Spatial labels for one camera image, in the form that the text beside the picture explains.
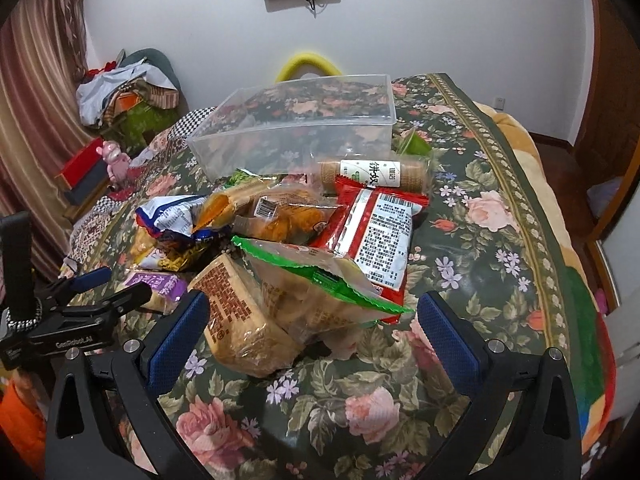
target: orange cloth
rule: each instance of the orange cloth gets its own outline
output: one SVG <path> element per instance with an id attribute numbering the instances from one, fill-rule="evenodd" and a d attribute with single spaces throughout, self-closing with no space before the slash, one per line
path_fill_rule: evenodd
<path id="1" fill-rule="evenodd" d="M 39 410 L 32 410 L 22 402 L 13 381 L 0 402 L 0 427 L 22 460 L 44 478 L 46 423 Z"/>

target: blue gripper pad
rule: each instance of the blue gripper pad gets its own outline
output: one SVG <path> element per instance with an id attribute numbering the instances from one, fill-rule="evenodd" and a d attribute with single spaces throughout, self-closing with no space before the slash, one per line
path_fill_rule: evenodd
<path id="1" fill-rule="evenodd" d="M 111 269 L 109 267 L 100 267 L 86 274 L 82 274 L 74 278 L 71 284 L 71 290 L 82 294 L 92 288 L 103 285 L 111 279 Z"/>
<path id="2" fill-rule="evenodd" d="M 168 393 L 174 387 L 185 362 L 209 321 L 209 300 L 202 292 L 194 294 L 192 291 L 184 296 L 183 301 L 189 301 L 190 304 L 175 322 L 173 329 L 162 341 L 153 357 L 149 359 L 146 390 L 152 397 Z M 162 319 L 158 323 L 163 321 L 169 321 L 169 319 Z"/>
<path id="3" fill-rule="evenodd" d="M 433 295 L 435 298 L 429 293 L 423 294 L 418 300 L 418 322 L 456 391 L 473 399 L 482 383 L 481 363 L 447 318 L 444 309 L 448 309 L 449 317 L 456 316 L 455 313 L 437 292 Z M 477 332 L 475 335 L 482 341 Z"/>

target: wall outlet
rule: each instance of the wall outlet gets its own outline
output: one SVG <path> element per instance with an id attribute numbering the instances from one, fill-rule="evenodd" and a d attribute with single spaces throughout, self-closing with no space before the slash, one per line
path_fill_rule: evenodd
<path id="1" fill-rule="evenodd" d="M 504 97 L 497 97 L 494 99 L 494 108 L 498 111 L 503 111 L 504 110 L 504 102 L 505 102 L 505 98 Z"/>

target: red snack bag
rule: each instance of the red snack bag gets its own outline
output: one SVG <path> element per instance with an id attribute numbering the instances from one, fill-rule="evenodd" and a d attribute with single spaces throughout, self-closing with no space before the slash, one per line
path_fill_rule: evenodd
<path id="1" fill-rule="evenodd" d="M 404 303 L 406 264 L 413 217 L 429 205 L 429 197 L 396 187 L 363 186 L 337 176 L 336 211 L 312 247 L 348 254 L 380 296 Z"/>

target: metal screw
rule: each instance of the metal screw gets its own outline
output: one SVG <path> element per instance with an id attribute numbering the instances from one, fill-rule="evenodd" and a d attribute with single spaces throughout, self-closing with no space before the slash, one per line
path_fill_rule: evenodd
<path id="1" fill-rule="evenodd" d="M 487 344 L 489 350 L 494 354 L 499 354 L 504 352 L 504 343 L 499 339 L 491 339 Z"/>
<path id="2" fill-rule="evenodd" d="M 560 349 L 556 348 L 555 346 L 552 346 L 549 349 L 549 356 L 556 361 L 561 361 L 564 358 Z"/>
<path id="3" fill-rule="evenodd" d="M 70 348 L 69 350 L 67 350 L 65 352 L 65 357 L 67 359 L 69 359 L 70 361 L 72 359 L 75 359 L 76 357 L 78 357 L 80 355 L 80 349 L 77 346 L 74 346 L 73 348 Z"/>
<path id="4" fill-rule="evenodd" d="M 140 341 L 138 341 L 137 339 L 129 339 L 126 343 L 124 343 L 124 345 L 122 345 L 122 349 L 127 354 L 133 354 L 133 352 L 138 350 L 138 348 L 140 348 Z"/>

